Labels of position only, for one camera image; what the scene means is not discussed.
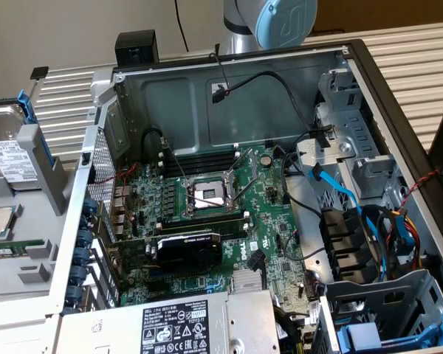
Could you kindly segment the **hard disk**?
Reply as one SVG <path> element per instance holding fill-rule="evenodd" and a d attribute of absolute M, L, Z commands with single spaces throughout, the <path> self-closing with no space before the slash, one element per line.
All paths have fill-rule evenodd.
<path fill-rule="evenodd" d="M 49 149 L 30 97 L 0 99 L 0 194 L 63 192 L 66 174 Z"/>

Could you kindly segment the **empty blue disk carrier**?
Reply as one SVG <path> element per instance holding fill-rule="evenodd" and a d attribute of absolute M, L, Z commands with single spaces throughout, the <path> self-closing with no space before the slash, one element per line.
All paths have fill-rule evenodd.
<path fill-rule="evenodd" d="M 349 324 L 337 332 L 342 354 L 386 354 L 443 346 L 443 313 L 439 324 L 419 325 L 420 332 L 397 339 L 381 340 L 372 323 Z"/>

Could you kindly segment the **CPU socket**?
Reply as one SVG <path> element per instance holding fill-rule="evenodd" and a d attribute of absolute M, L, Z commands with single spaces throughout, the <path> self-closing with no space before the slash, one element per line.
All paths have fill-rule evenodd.
<path fill-rule="evenodd" d="M 230 214 L 241 209 L 236 200 L 236 178 L 226 181 L 223 172 L 197 175 L 188 178 L 188 183 L 182 183 L 184 188 L 184 208 L 182 215 L 186 218 L 200 218 L 206 214 Z M 187 197 L 194 195 L 197 198 L 214 201 L 225 206 L 214 206 L 202 203 Z"/>

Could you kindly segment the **black RAM slot bank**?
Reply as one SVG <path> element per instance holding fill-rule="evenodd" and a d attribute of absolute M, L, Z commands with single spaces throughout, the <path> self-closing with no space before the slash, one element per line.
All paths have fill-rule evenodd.
<path fill-rule="evenodd" d="M 236 160 L 236 151 L 231 148 L 230 150 L 177 156 L 177 158 L 186 176 L 192 176 L 228 170 Z M 166 178 L 182 176 L 171 154 L 162 160 L 161 169 Z"/>
<path fill-rule="evenodd" d="M 180 221 L 163 221 L 155 226 L 156 233 L 164 236 L 195 235 L 213 233 L 222 240 L 244 238 L 251 231 L 250 216 L 238 211 L 230 214 L 204 216 L 203 218 L 183 219 Z"/>

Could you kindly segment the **thin steel locking lever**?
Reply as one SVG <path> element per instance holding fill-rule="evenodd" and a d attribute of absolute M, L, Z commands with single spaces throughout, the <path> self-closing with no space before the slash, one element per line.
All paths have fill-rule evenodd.
<path fill-rule="evenodd" d="M 171 146 L 170 146 L 168 140 L 167 140 L 164 136 L 162 136 L 160 139 L 161 139 L 162 147 L 163 147 L 164 149 L 166 149 L 166 150 L 169 150 L 169 152 L 170 152 L 172 158 L 174 159 L 174 161 L 176 162 L 177 167 L 179 168 L 180 173 L 182 174 L 182 176 L 183 176 L 183 178 L 184 178 L 185 183 L 187 184 L 187 183 L 188 183 L 188 178 L 187 178 L 187 176 L 186 176 L 184 170 L 182 169 L 182 166 L 181 166 L 181 164 L 179 163 L 179 160 L 178 160 L 178 158 L 176 157 L 176 154 L 173 152 L 173 150 L 172 150 L 172 148 L 171 148 Z"/>
<path fill-rule="evenodd" d="M 211 205 L 214 205 L 214 206 L 217 206 L 217 207 L 225 207 L 225 204 L 220 204 L 220 203 L 217 203 L 217 202 L 214 202 L 214 201 L 197 198 L 194 195 L 187 195 L 187 197 L 192 198 L 193 200 L 200 201 L 200 202 L 206 203 L 206 204 L 211 204 Z"/>

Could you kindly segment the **steel socket cover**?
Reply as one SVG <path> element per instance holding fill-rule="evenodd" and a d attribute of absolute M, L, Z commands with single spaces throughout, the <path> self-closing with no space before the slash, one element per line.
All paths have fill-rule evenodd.
<path fill-rule="evenodd" d="M 223 178 L 226 181 L 233 181 L 235 177 L 235 169 L 241 166 L 245 161 L 248 162 L 250 166 L 250 179 L 249 182 L 252 183 L 258 178 L 258 162 L 255 156 L 255 152 L 252 147 L 247 148 L 240 154 L 236 154 L 236 160 L 229 167 L 228 170 L 223 172 Z"/>

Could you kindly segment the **green motherboard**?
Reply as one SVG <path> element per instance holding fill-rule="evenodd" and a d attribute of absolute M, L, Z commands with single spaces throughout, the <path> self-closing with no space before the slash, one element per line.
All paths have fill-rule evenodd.
<path fill-rule="evenodd" d="M 319 283 L 306 268 L 317 259 L 316 251 L 303 251 L 295 220 L 295 205 L 285 195 L 287 176 L 293 173 L 294 156 L 284 157 L 280 147 L 252 146 L 258 162 L 258 178 L 250 183 L 250 166 L 245 161 L 235 169 L 236 200 L 244 216 L 250 216 L 251 231 L 244 238 L 222 240 L 219 265 L 195 272 L 165 273 L 152 268 L 126 270 L 115 243 L 163 237 L 155 226 L 163 221 L 180 221 L 184 208 L 183 176 L 166 178 L 162 156 L 158 163 L 135 164 L 124 172 L 114 191 L 112 222 L 116 241 L 109 256 L 122 287 L 122 306 L 141 305 L 184 296 L 216 294 L 232 290 L 232 275 L 240 269 L 259 270 L 263 290 L 274 304 L 303 323 L 312 322 Z M 272 158 L 263 167 L 260 158 Z"/>

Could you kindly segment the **black graphics card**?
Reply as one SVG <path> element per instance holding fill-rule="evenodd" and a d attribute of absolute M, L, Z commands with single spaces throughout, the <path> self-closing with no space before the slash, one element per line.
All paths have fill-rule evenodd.
<path fill-rule="evenodd" d="M 199 231 L 115 243 L 124 269 L 165 273 L 206 271 L 222 262 L 222 236 Z"/>

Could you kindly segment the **open PC case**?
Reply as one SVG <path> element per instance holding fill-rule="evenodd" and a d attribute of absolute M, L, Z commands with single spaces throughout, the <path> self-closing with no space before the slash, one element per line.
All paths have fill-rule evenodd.
<path fill-rule="evenodd" d="M 97 87 L 96 119 L 83 145 L 92 152 L 92 163 L 80 168 L 86 177 L 85 198 L 98 202 L 97 213 L 88 215 L 93 223 L 88 275 L 78 305 L 67 307 L 65 294 L 57 296 L 49 351 L 56 354 L 65 315 L 128 307 L 120 304 L 122 287 L 109 256 L 116 241 L 114 191 L 135 164 L 158 163 L 170 154 L 162 147 L 164 136 L 176 157 L 258 145 L 280 147 L 284 157 L 294 156 L 285 195 L 295 205 L 302 250 L 317 252 L 316 260 L 306 262 L 319 283 L 313 321 L 293 318 L 274 304 L 268 290 L 262 291 L 271 297 L 280 354 L 313 354 L 320 298 L 328 284 L 341 281 L 334 280 L 320 233 L 321 211 L 333 207 L 319 204 L 303 173 L 297 145 L 316 138 L 327 146 L 323 135 L 332 127 L 316 123 L 315 108 L 323 102 L 320 76 L 334 69 L 354 75 L 374 120 L 370 132 L 395 158 L 406 191 L 397 209 L 362 205 L 319 164 L 310 173 L 352 202 L 338 210 L 355 209 L 360 217 L 379 272 L 372 283 L 427 270 L 443 292 L 442 172 L 430 163 L 365 45 L 349 41 L 230 56 L 211 52 L 195 60 L 116 68 L 110 81 Z"/>

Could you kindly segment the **silver chipset heatsink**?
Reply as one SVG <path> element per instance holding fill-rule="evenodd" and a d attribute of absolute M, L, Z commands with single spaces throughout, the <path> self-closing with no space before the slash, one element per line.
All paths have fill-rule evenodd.
<path fill-rule="evenodd" d="M 263 282 L 259 270 L 240 269 L 233 272 L 232 290 L 234 294 L 262 291 Z"/>

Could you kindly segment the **black plastic card retainer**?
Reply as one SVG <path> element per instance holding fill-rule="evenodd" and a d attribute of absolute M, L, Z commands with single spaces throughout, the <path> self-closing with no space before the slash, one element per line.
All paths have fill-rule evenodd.
<path fill-rule="evenodd" d="M 323 209 L 320 233 L 334 280 L 369 284 L 378 278 L 374 253 L 355 209 Z"/>

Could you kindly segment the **silver power supply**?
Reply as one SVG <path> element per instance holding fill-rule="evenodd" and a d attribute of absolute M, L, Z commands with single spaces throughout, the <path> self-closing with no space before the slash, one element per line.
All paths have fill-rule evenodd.
<path fill-rule="evenodd" d="M 56 354 L 280 354 L 268 291 L 65 315 Z"/>

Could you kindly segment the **black box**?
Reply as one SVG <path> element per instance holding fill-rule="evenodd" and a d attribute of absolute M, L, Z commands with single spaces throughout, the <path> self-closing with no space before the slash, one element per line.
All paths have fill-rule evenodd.
<path fill-rule="evenodd" d="M 155 30 L 121 32 L 117 36 L 114 52 L 119 67 L 159 63 Z"/>

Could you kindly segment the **grey parts rack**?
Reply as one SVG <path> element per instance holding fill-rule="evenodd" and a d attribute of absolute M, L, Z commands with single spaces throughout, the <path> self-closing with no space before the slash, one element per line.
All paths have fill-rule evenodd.
<path fill-rule="evenodd" d="M 75 161 L 61 161 L 66 174 L 63 192 L 49 189 L 0 194 L 0 207 L 15 207 L 9 232 L 0 242 L 44 240 L 26 247 L 23 257 L 0 257 L 0 303 L 34 298 L 56 299 L 66 292 L 75 233 L 82 201 L 87 196 L 82 166 L 90 166 L 92 152 L 82 150 Z"/>

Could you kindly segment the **green RAM stick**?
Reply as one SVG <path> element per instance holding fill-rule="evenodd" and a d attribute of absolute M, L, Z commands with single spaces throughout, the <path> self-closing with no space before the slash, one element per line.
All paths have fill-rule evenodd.
<path fill-rule="evenodd" d="M 26 247 L 44 244 L 44 240 L 0 242 L 0 257 L 23 257 L 27 255 Z"/>

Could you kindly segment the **brown cardboard box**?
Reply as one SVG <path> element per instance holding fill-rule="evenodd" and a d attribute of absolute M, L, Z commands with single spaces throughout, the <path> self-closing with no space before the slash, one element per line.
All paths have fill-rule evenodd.
<path fill-rule="evenodd" d="M 443 0 L 318 0 L 316 35 L 443 22 Z"/>

